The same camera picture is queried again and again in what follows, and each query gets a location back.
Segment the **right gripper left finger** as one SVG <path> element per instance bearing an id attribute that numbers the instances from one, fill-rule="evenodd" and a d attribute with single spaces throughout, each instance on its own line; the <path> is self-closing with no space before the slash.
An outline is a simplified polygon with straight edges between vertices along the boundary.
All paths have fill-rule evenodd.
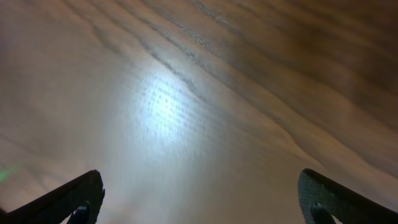
<path id="1" fill-rule="evenodd" d="M 11 212 L 1 210 L 1 223 L 95 224 L 105 191 L 98 170 L 91 170 Z"/>

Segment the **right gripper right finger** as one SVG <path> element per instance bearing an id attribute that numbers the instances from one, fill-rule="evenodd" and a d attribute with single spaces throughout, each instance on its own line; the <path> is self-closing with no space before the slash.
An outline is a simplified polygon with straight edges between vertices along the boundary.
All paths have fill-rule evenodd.
<path id="1" fill-rule="evenodd" d="M 298 201 L 306 224 L 397 223 L 397 212 L 311 169 L 298 178 Z"/>

